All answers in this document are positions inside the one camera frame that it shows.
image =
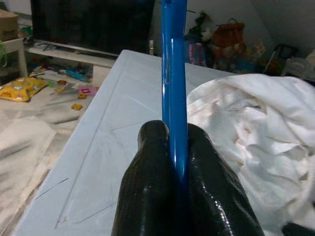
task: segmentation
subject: white tabletop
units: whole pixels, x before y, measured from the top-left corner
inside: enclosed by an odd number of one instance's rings
[[[187,93],[229,75],[187,64]],[[16,236],[109,236],[138,131],[152,119],[161,119],[161,58],[122,51]]]

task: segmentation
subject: black tv screen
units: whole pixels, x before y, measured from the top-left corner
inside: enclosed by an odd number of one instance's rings
[[[34,38],[119,54],[146,52],[155,0],[31,0]]]

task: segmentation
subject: blue plastic rod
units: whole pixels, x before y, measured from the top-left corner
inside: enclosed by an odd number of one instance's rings
[[[170,155],[186,189],[188,159],[184,31],[186,0],[162,1],[162,119],[170,130]]]

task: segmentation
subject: white blanket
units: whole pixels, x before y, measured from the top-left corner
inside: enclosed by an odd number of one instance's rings
[[[210,81],[188,95],[188,122],[237,173],[266,236],[289,221],[315,228],[312,86],[258,74]]]

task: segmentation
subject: orange bag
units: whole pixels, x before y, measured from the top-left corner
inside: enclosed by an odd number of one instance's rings
[[[228,20],[228,24],[219,25],[213,35],[214,45],[220,48],[226,48],[228,46],[234,46],[240,44],[240,51],[244,52],[246,46],[243,42],[244,23],[238,23],[237,20],[231,18]]]

